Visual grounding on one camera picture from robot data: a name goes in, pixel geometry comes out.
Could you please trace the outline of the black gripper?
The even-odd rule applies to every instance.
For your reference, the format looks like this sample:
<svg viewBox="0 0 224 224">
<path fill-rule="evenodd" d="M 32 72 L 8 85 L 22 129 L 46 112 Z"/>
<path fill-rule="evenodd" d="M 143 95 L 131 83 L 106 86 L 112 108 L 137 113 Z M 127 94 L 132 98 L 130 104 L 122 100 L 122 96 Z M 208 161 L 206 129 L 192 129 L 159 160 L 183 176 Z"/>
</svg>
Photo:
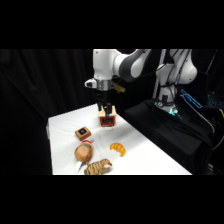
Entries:
<svg viewBox="0 0 224 224">
<path fill-rule="evenodd" d="M 112 97 L 111 97 L 111 91 L 96 91 L 96 99 L 97 99 L 97 106 L 98 111 L 102 111 L 103 107 L 105 108 L 105 114 L 106 117 L 109 117 L 109 115 L 112 113 Z"/>
</svg>

